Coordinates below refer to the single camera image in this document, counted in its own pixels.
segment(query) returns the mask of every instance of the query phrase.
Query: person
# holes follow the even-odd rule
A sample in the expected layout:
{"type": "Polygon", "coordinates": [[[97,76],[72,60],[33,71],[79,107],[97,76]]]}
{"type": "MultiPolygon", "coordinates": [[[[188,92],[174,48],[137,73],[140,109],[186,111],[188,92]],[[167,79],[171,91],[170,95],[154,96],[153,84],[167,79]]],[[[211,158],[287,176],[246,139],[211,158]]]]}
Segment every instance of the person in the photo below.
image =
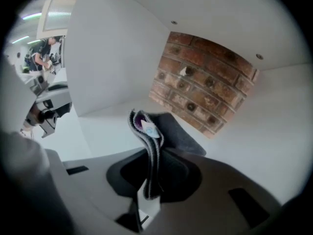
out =
{"type": "Polygon", "coordinates": [[[15,60],[15,71],[16,73],[21,73],[22,72],[22,60],[21,60],[21,53],[18,52],[16,55],[16,60],[15,60]]]}
{"type": "Polygon", "coordinates": [[[49,54],[51,50],[51,46],[56,42],[59,42],[61,36],[50,37],[48,39],[42,39],[38,42],[31,51],[30,65],[29,65],[29,74],[32,75],[43,75],[44,70],[43,67],[49,68],[49,54]]]}
{"type": "Polygon", "coordinates": [[[29,74],[29,65],[30,65],[30,57],[29,54],[26,54],[24,57],[24,63],[23,63],[23,73],[29,74]]]}

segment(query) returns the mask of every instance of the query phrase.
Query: white tag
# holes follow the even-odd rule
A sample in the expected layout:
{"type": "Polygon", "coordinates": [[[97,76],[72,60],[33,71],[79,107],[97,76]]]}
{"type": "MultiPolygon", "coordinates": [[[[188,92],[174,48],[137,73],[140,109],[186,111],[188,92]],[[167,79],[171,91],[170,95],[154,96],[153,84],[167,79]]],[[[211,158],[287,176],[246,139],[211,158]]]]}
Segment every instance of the white tag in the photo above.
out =
{"type": "Polygon", "coordinates": [[[140,189],[137,192],[138,209],[140,221],[142,222],[141,227],[146,229],[152,222],[158,212],[161,210],[160,196],[153,199],[147,200],[144,197],[143,189],[147,183],[147,179],[143,182],[140,189]]]}
{"type": "Polygon", "coordinates": [[[160,138],[160,135],[157,132],[156,125],[154,123],[148,123],[145,120],[141,120],[141,125],[143,131],[150,136],[151,138],[160,138]]]}

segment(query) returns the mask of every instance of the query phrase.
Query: black slot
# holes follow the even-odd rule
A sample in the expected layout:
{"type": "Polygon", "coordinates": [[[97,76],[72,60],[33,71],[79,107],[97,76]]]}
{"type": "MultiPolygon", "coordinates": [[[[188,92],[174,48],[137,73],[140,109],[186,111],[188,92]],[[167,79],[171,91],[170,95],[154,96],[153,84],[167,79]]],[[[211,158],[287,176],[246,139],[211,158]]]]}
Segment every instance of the black slot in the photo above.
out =
{"type": "Polygon", "coordinates": [[[85,170],[89,170],[89,169],[86,166],[79,166],[79,167],[74,167],[74,168],[67,169],[67,173],[69,175],[73,175],[73,174],[76,174],[76,173],[83,172],[85,170]]]}
{"type": "Polygon", "coordinates": [[[228,191],[251,228],[267,220],[269,214],[242,188],[228,191]]]}
{"type": "Polygon", "coordinates": [[[56,85],[50,86],[48,88],[48,91],[54,91],[54,90],[65,89],[65,88],[68,88],[68,86],[65,84],[56,84],[56,85]]]}
{"type": "Polygon", "coordinates": [[[133,201],[128,210],[128,213],[121,215],[116,220],[116,223],[135,233],[140,233],[142,231],[142,227],[139,218],[138,205],[133,201]]]}
{"type": "Polygon", "coordinates": [[[47,107],[48,109],[53,108],[53,104],[52,104],[51,99],[44,101],[44,106],[47,107]]]}

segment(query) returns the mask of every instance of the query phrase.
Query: recessed ceiling light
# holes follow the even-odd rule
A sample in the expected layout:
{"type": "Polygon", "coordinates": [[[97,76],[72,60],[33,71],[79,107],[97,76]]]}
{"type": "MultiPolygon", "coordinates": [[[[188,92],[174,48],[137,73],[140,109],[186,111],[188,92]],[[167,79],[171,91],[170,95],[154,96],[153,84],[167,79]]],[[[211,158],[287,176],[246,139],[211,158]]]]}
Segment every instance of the recessed ceiling light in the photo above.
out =
{"type": "Polygon", "coordinates": [[[23,40],[23,39],[25,39],[25,38],[29,38],[29,36],[22,37],[22,38],[20,38],[20,39],[18,39],[18,40],[15,40],[15,41],[12,42],[12,43],[15,44],[15,43],[17,43],[17,42],[19,42],[19,41],[21,41],[21,40],[23,40]]]}
{"type": "Polygon", "coordinates": [[[256,54],[256,57],[257,57],[258,59],[261,59],[261,60],[264,59],[264,57],[263,57],[261,54],[256,54]]]}
{"type": "Polygon", "coordinates": [[[23,19],[27,20],[27,19],[31,19],[31,18],[40,17],[40,16],[41,16],[41,12],[40,13],[35,13],[35,14],[29,15],[29,16],[26,16],[26,17],[23,17],[23,19]]]}
{"type": "Polygon", "coordinates": [[[36,42],[39,42],[39,41],[40,41],[40,39],[39,39],[39,40],[35,40],[35,41],[28,42],[27,44],[30,45],[30,44],[33,44],[33,43],[36,43],[36,42]]]}

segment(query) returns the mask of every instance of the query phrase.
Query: white machine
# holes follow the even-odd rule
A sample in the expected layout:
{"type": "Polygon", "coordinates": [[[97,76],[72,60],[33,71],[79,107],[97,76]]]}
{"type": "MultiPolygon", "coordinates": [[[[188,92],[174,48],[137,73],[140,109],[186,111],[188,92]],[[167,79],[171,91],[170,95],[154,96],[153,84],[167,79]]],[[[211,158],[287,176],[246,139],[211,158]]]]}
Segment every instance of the white machine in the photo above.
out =
{"type": "Polygon", "coordinates": [[[72,107],[67,82],[49,85],[42,76],[37,76],[26,84],[37,99],[26,116],[24,129],[39,125],[45,132],[42,138],[45,138],[54,133],[57,118],[70,112],[72,107]]]}

